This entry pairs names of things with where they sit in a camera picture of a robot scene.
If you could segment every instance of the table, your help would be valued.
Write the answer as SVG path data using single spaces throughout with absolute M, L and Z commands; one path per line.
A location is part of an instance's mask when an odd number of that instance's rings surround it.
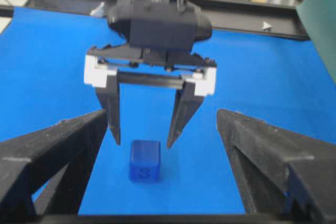
M 85 53 L 122 42 L 104 19 L 16 8 L 0 35 L 0 141 L 100 109 L 94 88 L 83 83 Z M 172 149 L 162 148 L 161 181 L 129 181 L 130 143 L 165 146 L 175 90 L 122 85 L 122 143 L 116 146 L 107 131 L 80 214 L 243 213 L 216 129 L 220 108 L 335 143 L 336 88 L 310 41 L 216 30 L 194 52 L 216 60 L 216 92 Z

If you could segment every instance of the black bar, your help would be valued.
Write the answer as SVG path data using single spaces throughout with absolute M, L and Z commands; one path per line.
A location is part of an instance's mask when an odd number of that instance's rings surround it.
M 0 17 L 12 18 L 14 7 L 8 5 L 0 5 Z
M 54 215 L 31 217 L 26 223 L 47 224 L 109 224 L 109 223 L 171 223 L 171 224 L 305 224 L 307 221 L 294 221 L 282 215 L 141 215 L 141 216 L 76 216 Z
M 181 77 L 165 76 L 163 74 L 118 72 L 118 82 L 127 84 L 147 85 L 182 89 L 184 80 Z

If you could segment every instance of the blue die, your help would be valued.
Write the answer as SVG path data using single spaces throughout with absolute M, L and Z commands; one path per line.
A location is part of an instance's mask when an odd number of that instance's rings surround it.
M 131 146 L 130 180 L 156 182 L 160 175 L 160 142 L 134 140 Z

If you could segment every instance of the black plastic bracket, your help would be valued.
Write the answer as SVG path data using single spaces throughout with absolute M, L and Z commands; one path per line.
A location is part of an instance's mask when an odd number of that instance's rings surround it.
M 336 222 L 335 145 L 227 110 L 217 127 L 247 212 Z
M 77 213 L 106 128 L 97 111 L 0 143 L 0 222 Z M 49 179 L 34 206 L 31 195 Z

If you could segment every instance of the black metal rail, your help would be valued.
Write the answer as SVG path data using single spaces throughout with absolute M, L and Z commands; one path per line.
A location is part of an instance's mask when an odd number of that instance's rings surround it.
M 0 17 L 11 18 L 14 14 L 14 8 L 12 6 L 0 5 Z
M 89 15 L 90 11 L 102 1 L 106 3 L 107 8 L 116 2 L 116 0 L 31 0 L 28 6 Z M 293 7 L 234 0 L 190 1 L 202 8 L 215 29 L 296 40 L 309 39 L 296 9 Z M 263 31 L 263 22 L 271 24 L 272 30 Z
M 49 215 L 31 217 L 26 223 L 47 224 L 109 224 L 109 223 L 171 223 L 171 224 L 305 224 L 309 221 L 295 221 L 290 216 L 281 215 L 142 215 L 142 216 L 76 216 Z

